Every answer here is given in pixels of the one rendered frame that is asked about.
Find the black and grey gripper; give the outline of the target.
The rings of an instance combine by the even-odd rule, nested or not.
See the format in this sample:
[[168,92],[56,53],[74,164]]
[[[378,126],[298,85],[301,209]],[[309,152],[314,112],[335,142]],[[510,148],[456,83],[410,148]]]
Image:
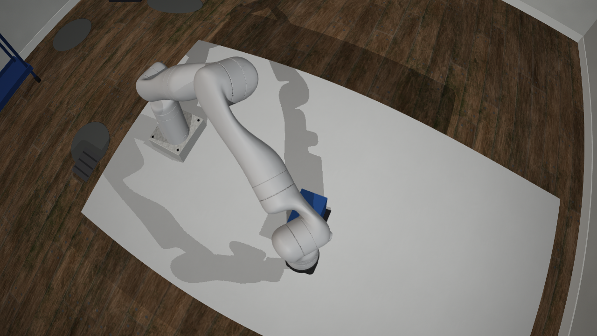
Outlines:
[[[332,236],[333,236],[333,234],[331,232],[330,240],[331,240]],[[329,242],[330,242],[330,240],[329,240]],[[286,262],[286,266],[289,266],[289,268],[292,269],[293,272],[298,271],[298,273],[306,273],[306,274],[311,275],[312,273],[314,273],[316,265],[318,264],[318,261],[319,261],[319,250],[318,250],[318,254],[317,254],[315,260],[312,261],[310,264],[307,264],[304,266],[299,266],[299,265],[293,264],[291,262],[287,262],[287,261],[285,261],[285,262]]]

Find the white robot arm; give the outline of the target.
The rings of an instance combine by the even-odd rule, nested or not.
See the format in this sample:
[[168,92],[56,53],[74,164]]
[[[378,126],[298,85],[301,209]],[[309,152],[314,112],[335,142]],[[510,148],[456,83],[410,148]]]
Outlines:
[[189,134],[179,101],[198,100],[265,212],[299,213],[299,217],[274,231],[271,243],[282,259],[304,266],[314,261],[319,248],[329,242],[330,227],[301,195],[277,152],[233,115],[229,106],[251,96],[257,85],[254,65],[233,56],[213,63],[185,63],[170,68],[156,62],[137,79],[136,90],[151,102],[158,127],[171,145],[185,142]]

